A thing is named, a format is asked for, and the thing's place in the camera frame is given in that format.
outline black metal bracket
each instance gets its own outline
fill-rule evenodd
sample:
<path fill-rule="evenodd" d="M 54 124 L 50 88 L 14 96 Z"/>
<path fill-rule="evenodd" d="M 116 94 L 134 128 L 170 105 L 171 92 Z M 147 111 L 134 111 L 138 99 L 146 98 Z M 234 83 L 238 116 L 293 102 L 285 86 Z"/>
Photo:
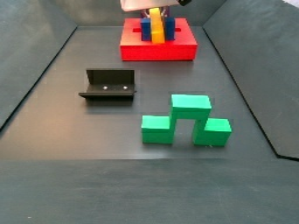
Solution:
<path fill-rule="evenodd" d="M 103 97 L 131 97 L 136 92 L 135 70 L 87 69 L 88 90 L 79 95 L 87 99 Z"/>

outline yellow block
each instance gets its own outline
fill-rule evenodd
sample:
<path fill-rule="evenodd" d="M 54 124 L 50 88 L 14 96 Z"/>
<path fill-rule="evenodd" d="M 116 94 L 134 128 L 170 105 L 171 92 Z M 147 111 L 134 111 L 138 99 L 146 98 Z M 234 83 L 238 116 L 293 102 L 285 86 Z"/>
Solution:
<path fill-rule="evenodd" d="M 159 8 L 150 9 L 151 18 L 151 34 L 154 44 L 164 43 L 164 23 L 162 19 L 162 12 Z"/>

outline green cube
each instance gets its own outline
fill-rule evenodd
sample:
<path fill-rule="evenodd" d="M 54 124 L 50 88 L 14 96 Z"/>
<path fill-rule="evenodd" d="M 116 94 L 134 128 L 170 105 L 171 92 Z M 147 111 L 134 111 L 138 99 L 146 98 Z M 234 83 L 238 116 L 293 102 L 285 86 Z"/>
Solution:
<path fill-rule="evenodd" d="M 207 121 L 211 113 L 211 100 L 207 95 L 172 95 L 172 122 L 176 119 L 195 119 Z"/>
<path fill-rule="evenodd" d="M 225 146 L 231 134 L 229 119 L 210 118 L 205 130 L 201 126 L 201 121 L 197 121 L 193 130 L 194 144 Z"/>
<path fill-rule="evenodd" d="M 174 142 L 170 116 L 143 115 L 142 131 L 143 143 L 171 144 Z"/>

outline green block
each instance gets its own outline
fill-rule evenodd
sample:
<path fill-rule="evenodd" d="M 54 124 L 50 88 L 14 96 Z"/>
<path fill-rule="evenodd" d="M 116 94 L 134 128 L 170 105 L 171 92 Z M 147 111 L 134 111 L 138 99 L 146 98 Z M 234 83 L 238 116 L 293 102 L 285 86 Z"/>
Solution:
<path fill-rule="evenodd" d="M 143 132 L 143 143 L 146 144 L 171 144 L 174 142 L 174 133 L 168 132 Z"/>
<path fill-rule="evenodd" d="M 211 109 L 211 100 L 207 95 L 172 94 L 172 111 L 199 112 Z"/>
<path fill-rule="evenodd" d="M 171 144 L 174 142 L 170 116 L 143 115 L 142 131 L 143 143 Z"/>
<path fill-rule="evenodd" d="M 172 95 L 171 119 L 207 121 L 211 113 L 211 100 L 207 95 Z"/>
<path fill-rule="evenodd" d="M 168 132 L 171 130 L 170 116 L 143 115 L 143 132 Z"/>
<path fill-rule="evenodd" d="M 205 130 L 202 130 L 201 126 L 201 121 L 197 121 L 193 130 L 194 144 L 225 146 L 231 134 L 229 119 L 210 118 Z"/>

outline gray floor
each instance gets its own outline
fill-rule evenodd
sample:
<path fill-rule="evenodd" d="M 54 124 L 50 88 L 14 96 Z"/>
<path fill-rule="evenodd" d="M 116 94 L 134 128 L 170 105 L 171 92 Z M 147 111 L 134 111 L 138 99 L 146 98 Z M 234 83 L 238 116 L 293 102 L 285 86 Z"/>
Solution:
<path fill-rule="evenodd" d="M 0 158 L 274 159 L 205 31 L 193 30 L 201 43 L 195 61 L 123 62 L 122 27 L 80 27 L 2 132 Z M 135 69 L 138 92 L 131 106 L 103 106 L 79 97 L 88 86 L 87 68 Z M 174 93 L 210 96 L 211 117 L 233 123 L 227 147 L 194 146 L 194 122 L 186 120 L 178 123 L 172 145 L 142 143 L 142 115 L 167 115 Z"/>

